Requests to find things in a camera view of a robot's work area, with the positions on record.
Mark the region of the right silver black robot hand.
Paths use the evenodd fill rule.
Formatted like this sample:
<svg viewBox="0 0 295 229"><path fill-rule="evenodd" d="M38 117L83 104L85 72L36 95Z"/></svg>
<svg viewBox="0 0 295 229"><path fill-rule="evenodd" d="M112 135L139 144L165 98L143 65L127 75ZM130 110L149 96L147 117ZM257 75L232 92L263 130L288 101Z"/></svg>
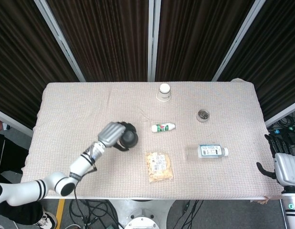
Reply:
<svg viewBox="0 0 295 229"><path fill-rule="evenodd" d="M274 171L270 172L257 162L260 173L276 180L285 189L295 189L295 155L290 144L271 134L264 136L269 143L274 162Z"/></svg>

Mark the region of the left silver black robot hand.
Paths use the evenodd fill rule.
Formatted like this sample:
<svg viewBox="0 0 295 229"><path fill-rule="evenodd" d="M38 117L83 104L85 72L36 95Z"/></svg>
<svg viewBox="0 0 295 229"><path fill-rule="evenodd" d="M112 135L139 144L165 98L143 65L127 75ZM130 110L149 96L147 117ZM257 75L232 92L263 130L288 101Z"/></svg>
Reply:
<svg viewBox="0 0 295 229"><path fill-rule="evenodd" d="M105 148L114 147L121 152L125 152L138 143L138 135L136 128L131 123L110 122L98 134L97 140Z"/></svg>

